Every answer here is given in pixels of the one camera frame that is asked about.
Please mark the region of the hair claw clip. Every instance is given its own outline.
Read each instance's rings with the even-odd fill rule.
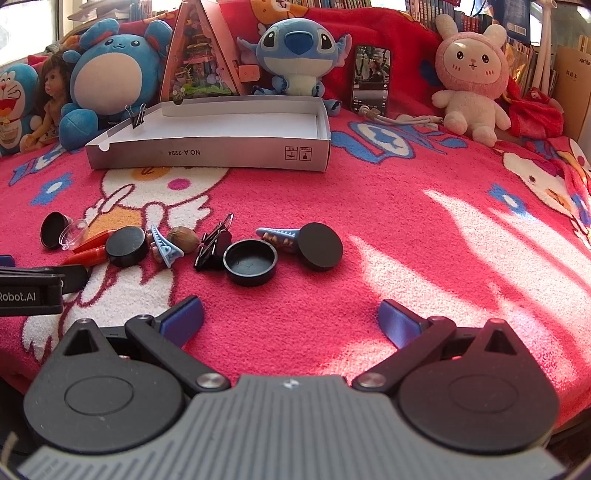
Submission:
[[[168,241],[166,237],[160,233],[155,225],[150,226],[152,240],[156,244],[158,253],[164,260],[165,265],[170,268],[175,260],[184,257],[184,252],[174,243]]]
[[[255,233],[265,242],[269,242],[276,248],[289,253],[297,251],[297,235],[299,228],[277,229],[277,228],[257,228]]]

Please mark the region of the phone screen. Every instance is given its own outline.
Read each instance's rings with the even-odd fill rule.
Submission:
[[[390,51],[385,48],[358,45],[355,49],[355,75],[351,110],[359,112],[366,105],[386,115],[390,83]]]

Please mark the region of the black plastic cap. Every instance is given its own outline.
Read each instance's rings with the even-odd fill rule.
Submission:
[[[277,250],[263,240],[240,240],[224,252],[223,265],[235,284],[258,287],[275,275]]]
[[[323,223],[307,223],[300,228],[297,245],[301,262],[311,270],[325,272],[343,258],[343,242]]]
[[[127,268],[140,263],[148,255],[150,245],[140,227],[124,226],[109,237],[105,249],[111,264]]]
[[[60,248],[60,235],[70,225],[70,219],[60,212],[51,212],[41,224],[41,244],[49,250]]]

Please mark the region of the plush toy eye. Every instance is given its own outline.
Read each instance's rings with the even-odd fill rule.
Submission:
[[[320,49],[330,50],[332,48],[332,41],[326,33],[320,35]]]
[[[262,44],[267,48],[273,48],[275,46],[275,32],[269,32],[267,35],[265,35]]]

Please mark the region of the clear plastic cup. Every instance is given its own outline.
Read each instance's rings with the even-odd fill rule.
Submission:
[[[62,250],[74,250],[88,235],[88,223],[86,220],[73,220],[60,235]]]

